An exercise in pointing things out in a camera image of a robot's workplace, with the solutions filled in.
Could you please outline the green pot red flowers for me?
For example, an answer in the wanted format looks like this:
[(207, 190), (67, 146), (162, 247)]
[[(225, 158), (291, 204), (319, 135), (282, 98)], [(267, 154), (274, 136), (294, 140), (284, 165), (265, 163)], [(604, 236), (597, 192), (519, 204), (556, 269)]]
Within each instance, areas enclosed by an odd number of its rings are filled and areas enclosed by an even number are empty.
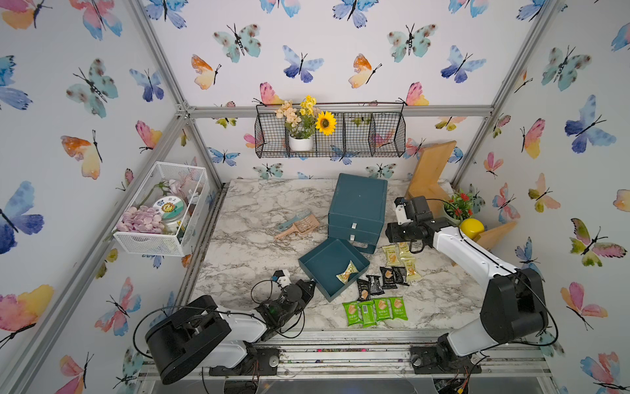
[(462, 221), (474, 216), (473, 197), (463, 191), (451, 195), (442, 208), (446, 218), (455, 226), (459, 226)]

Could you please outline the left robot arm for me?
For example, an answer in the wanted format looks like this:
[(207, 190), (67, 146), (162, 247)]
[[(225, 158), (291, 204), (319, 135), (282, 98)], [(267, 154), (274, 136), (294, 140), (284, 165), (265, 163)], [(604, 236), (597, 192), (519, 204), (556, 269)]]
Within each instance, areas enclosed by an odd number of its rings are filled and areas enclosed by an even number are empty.
[(272, 376), (280, 364), (277, 348), (255, 345), (280, 336), (289, 339), (292, 318), (305, 320), (316, 282), (292, 282), (282, 271), (269, 280), (279, 291), (253, 310), (228, 310), (202, 295), (188, 305), (172, 306), (172, 313), (147, 331), (144, 339), (159, 372), (170, 385), (197, 369), (207, 376)]

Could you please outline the pink artificial flowers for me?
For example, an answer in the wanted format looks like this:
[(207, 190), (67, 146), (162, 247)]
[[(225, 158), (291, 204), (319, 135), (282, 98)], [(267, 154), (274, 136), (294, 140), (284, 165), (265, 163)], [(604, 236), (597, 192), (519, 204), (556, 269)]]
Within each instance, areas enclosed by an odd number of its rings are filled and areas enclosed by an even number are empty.
[(164, 230), (162, 215), (152, 207), (141, 205), (130, 207), (116, 224), (116, 230), (144, 234), (162, 234)]

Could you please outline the green cookie packet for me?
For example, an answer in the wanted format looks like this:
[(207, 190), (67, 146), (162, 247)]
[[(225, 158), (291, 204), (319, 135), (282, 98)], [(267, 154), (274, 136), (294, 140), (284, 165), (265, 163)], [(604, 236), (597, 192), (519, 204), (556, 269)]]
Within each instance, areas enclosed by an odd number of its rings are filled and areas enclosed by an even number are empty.
[(389, 297), (379, 298), (379, 299), (374, 300), (373, 302), (374, 302), (377, 322), (393, 319), (391, 299)]
[(359, 308), (359, 302), (351, 301), (343, 304), (344, 311), (346, 314), (347, 324), (349, 327), (354, 326), (356, 324), (362, 324), (363, 318)]
[(377, 325), (377, 315), (375, 311), (374, 301), (364, 301), (359, 303), (362, 322), (364, 328), (369, 328)]
[(393, 319), (408, 321), (408, 315), (405, 308), (405, 300), (403, 297), (391, 297), (390, 307)]

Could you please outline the beige cookie packet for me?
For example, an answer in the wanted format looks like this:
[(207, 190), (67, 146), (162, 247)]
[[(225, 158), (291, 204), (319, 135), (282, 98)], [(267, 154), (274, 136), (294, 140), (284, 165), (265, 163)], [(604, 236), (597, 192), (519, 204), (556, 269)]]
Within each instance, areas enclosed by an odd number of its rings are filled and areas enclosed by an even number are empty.
[(402, 259), (411, 259), (413, 258), (413, 254), (410, 251), (410, 243), (408, 242), (398, 242), (398, 258)]
[(401, 267), (402, 266), (402, 262), (400, 262), (396, 245), (383, 246), (382, 250), (386, 257), (387, 267)]
[(404, 257), (401, 259), (406, 270), (406, 282), (417, 282), (423, 279), (422, 275), (416, 268), (416, 259), (414, 257)]
[(349, 279), (354, 275), (354, 274), (358, 274), (359, 270), (357, 269), (357, 267), (355, 266), (354, 262), (351, 260), (349, 261), (346, 269), (341, 273), (341, 274), (337, 274), (336, 278), (346, 284), (347, 282), (349, 282)]

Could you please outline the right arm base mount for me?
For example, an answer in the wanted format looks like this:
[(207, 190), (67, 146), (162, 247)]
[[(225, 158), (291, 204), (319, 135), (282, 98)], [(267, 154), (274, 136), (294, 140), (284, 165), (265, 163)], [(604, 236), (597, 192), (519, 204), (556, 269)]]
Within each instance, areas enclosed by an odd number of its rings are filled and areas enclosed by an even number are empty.
[(437, 342), (410, 348), (410, 364), (415, 374), (480, 374), (482, 369), (471, 361), (471, 356), (457, 356), (447, 336)]

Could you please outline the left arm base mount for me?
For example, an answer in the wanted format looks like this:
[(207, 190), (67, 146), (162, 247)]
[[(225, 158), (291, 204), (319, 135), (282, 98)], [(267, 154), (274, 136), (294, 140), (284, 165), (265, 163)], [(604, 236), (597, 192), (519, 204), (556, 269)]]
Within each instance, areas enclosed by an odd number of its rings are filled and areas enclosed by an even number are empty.
[(252, 347), (246, 346), (245, 358), (235, 367), (228, 368), (220, 365), (216, 367), (205, 368), (205, 374), (208, 376), (276, 376), (277, 368), (280, 364), (280, 350), (275, 347)]

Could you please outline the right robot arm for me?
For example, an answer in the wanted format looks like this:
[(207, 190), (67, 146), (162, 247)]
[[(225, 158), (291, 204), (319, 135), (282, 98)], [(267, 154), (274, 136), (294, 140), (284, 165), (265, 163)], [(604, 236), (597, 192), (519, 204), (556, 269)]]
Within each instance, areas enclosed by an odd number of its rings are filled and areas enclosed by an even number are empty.
[(438, 340), (441, 359), (459, 361), (546, 330), (550, 312), (537, 271), (499, 259), (446, 219), (435, 218), (423, 196), (396, 198), (395, 215), (386, 229), (391, 243), (420, 241), (430, 246), (452, 259), (485, 292), (479, 317)]

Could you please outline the teal bottom drawer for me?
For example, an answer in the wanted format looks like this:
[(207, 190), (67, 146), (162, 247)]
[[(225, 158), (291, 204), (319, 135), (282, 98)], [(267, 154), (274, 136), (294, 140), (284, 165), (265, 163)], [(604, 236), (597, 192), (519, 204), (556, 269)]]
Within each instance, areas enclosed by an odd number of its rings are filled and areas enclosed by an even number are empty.
[[(337, 274), (341, 274), (349, 261), (353, 261), (358, 274), (354, 274), (346, 284), (340, 282)], [(307, 254), (298, 258), (299, 266), (306, 275), (315, 280), (317, 288), (325, 299), (332, 302), (343, 293), (361, 275), (365, 274), (370, 261), (349, 241), (328, 238)]]

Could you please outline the small wooden dustpan brush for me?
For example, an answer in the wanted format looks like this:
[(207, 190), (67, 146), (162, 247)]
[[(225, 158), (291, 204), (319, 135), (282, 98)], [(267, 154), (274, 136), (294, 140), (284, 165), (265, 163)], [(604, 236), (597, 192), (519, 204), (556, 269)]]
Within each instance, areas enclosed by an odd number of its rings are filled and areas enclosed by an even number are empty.
[(279, 241), (291, 234), (303, 236), (317, 230), (319, 226), (320, 222), (310, 210), (300, 211), (291, 220), (277, 226), (275, 239)]

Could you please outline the white mesh wall basket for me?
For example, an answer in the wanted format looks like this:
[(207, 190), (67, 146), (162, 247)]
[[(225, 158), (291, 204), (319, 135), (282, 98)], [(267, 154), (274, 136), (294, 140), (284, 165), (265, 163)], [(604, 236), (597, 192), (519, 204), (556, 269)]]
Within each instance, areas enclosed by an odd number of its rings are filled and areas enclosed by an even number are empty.
[(206, 169), (156, 162), (113, 228), (130, 254), (182, 257), (210, 190)]

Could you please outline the white flower pot with sunflower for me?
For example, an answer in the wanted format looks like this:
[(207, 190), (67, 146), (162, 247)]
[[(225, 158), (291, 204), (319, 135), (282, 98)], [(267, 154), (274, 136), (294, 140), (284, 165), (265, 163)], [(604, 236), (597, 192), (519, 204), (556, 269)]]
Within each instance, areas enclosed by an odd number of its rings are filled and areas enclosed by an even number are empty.
[(337, 129), (337, 118), (330, 111), (318, 107), (318, 100), (307, 95), (298, 107), (292, 101), (283, 101), (275, 111), (282, 119), (288, 135), (289, 149), (292, 152), (308, 152), (314, 148), (314, 136), (319, 133), (332, 136)]

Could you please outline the black cookie packet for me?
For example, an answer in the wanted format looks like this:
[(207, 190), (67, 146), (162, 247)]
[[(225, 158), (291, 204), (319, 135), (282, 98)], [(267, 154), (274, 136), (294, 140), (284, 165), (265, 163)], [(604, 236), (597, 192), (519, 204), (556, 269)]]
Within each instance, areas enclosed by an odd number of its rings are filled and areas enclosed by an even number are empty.
[(382, 289), (383, 290), (397, 289), (398, 287), (395, 281), (394, 270), (389, 267), (380, 267), (380, 271), (382, 274)]
[(357, 287), (358, 287), (358, 302), (366, 302), (366, 301), (370, 301), (371, 300), (371, 294), (370, 294), (370, 286), (369, 286), (369, 282), (363, 279), (358, 279), (356, 281)]
[(377, 275), (367, 275), (369, 293), (371, 296), (381, 296), (385, 293), (380, 277)]
[(394, 273), (395, 284), (408, 287), (409, 284), (407, 282), (406, 268), (396, 266), (396, 267), (392, 267), (391, 269), (393, 270), (393, 273)]

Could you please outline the round green tin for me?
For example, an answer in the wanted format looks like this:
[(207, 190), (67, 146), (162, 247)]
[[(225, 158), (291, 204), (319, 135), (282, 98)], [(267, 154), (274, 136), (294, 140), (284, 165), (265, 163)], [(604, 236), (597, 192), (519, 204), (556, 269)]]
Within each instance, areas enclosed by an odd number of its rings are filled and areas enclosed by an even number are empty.
[(164, 223), (180, 221), (186, 213), (185, 201), (175, 195), (162, 197), (154, 203), (153, 208), (161, 216)]

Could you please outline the wooden zigzag shelf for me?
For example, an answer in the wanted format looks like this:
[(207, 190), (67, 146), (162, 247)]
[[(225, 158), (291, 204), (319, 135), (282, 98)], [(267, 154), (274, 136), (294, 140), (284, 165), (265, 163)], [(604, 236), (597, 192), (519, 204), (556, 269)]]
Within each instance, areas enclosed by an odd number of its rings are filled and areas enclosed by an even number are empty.
[[(420, 155), (420, 160), (415, 167), (413, 177), (405, 194), (407, 198), (426, 197), (428, 206), (435, 218), (443, 217), (443, 203), (432, 201), (431, 199), (449, 200), (449, 195), (441, 187), (439, 179), (455, 146), (455, 141), (449, 141), (441, 144), (431, 144), (426, 148)], [(472, 239), (479, 246), (490, 251), (512, 232), (516, 226), (516, 222), (506, 223), (490, 228)]]

